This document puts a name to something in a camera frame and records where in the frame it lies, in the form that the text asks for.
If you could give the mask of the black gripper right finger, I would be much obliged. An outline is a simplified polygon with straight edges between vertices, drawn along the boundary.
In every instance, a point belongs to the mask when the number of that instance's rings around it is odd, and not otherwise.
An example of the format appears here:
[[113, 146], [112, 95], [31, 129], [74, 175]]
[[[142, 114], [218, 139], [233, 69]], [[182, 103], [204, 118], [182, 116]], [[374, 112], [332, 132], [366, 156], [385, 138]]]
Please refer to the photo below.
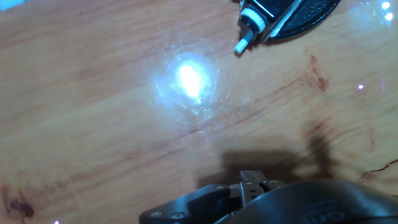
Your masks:
[[240, 176], [242, 178], [240, 193], [243, 205], [247, 205], [266, 192], [286, 186], [280, 180], [266, 179], [262, 172], [258, 170], [242, 170]]

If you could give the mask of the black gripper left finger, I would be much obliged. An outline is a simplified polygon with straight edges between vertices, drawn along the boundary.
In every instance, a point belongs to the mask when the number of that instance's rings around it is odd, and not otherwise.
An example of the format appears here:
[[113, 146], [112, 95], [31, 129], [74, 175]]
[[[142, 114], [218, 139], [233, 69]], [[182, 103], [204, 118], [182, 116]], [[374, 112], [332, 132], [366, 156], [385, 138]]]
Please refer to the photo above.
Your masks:
[[241, 207], [237, 187], [211, 184], [142, 212], [139, 224], [217, 223]]

